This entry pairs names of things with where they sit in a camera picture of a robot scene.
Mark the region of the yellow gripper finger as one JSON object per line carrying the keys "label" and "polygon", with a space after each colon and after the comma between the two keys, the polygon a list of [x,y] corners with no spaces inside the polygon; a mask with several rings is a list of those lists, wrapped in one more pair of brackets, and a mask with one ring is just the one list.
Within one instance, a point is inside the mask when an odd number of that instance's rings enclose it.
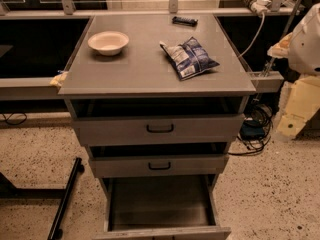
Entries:
{"label": "yellow gripper finger", "polygon": [[268,49],[267,55],[273,58],[288,58],[291,38],[291,33],[284,36],[278,43],[274,44]]}
{"label": "yellow gripper finger", "polygon": [[294,139],[320,109],[320,78],[302,77],[285,81],[279,99],[276,132]]}

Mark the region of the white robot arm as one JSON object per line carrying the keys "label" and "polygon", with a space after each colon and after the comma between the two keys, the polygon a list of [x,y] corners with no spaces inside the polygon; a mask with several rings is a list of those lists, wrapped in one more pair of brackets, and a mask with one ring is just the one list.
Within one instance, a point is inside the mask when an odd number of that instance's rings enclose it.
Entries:
{"label": "white robot arm", "polygon": [[284,82],[276,115],[276,134],[294,139],[320,109],[320,4],[315,4],[294,30],[271,46],[268,55],[286,58],[300,74]]}

